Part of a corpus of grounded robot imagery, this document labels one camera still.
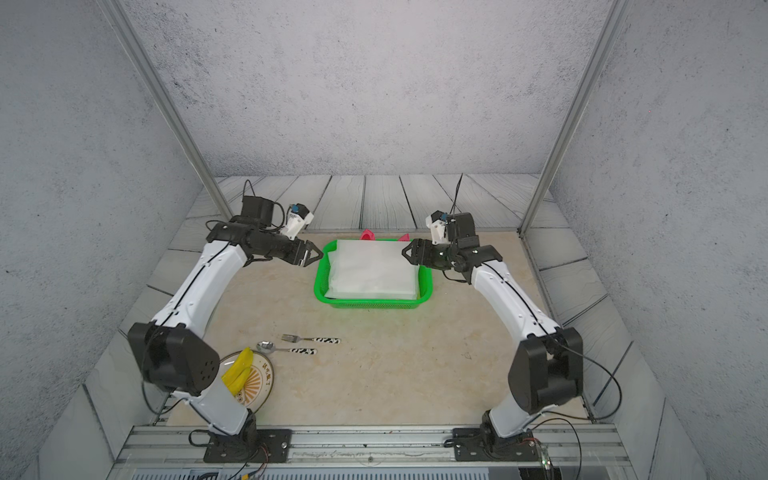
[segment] beige tabletop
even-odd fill
[[[399,237],[377,235],[377,238]],[[344,234],[307,234],[322,248]],[[481,233],[542,308],[535,278],[514,232]],[[205,341],[219,355],[271,340],[314,347],[315,356],[275,352],[275,382],[257,413],[261,425],[460,425],[480,422],[509,391],[514,357],[507,329],[475,289],[433,272],[432,298],[414,310],[343,310],[313,294],[316,263],[280,260],[240,270],[221,297]],[[455,272],[452,278],[459,278]],[[337,345],[280,341],[284,333],[338,337]],[[559,408],[584,416],[581,399]],[[179,405],[168,425],[204,425]]]

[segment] spoon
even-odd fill
[[[293,353],[303,353],[304,355],[317,354],[316,349],[279,349],[279,348],[276,348],[275,344],[272,342],[259,342],[256,345],[256,351],[258,353],[263,353],[264,355],[269,355],[272,352],[293,352]]]

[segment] white cloth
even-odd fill
[[[337,240],[328,254],[331,270],[326,297],[416,300],[419,268],[401,252],[405,242]]]

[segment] pink object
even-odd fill
[[[376,240],[376,235],[371,230],[368,230],[366,228],[365,230],[362,231],[362,235],[360,235],[360,239],[361,240]],[[409,233],[406,233],[405,235],[403,235],[402,237],[397,239],[397,241],[399,241],[399,242],[409,242],[409,241],[411,241],[411,236],[410,236]]]

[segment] black mounting plate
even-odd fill
[[[270,463],[285,463],[288,460],[288,449],[292,435],[289,429],[259,429],[258,443],[270,453]],[[243,455],[241,442],[215,442],[213,438],[208,442],[208,447],[203,456],[206,463],[264,463],[264,451],[257,449],[255,455],[249,460]]]
[[[457,462],[539,462],[536,444],[513,444],[500,452],[487,452],[481,429],[453,429],[453,456]]]

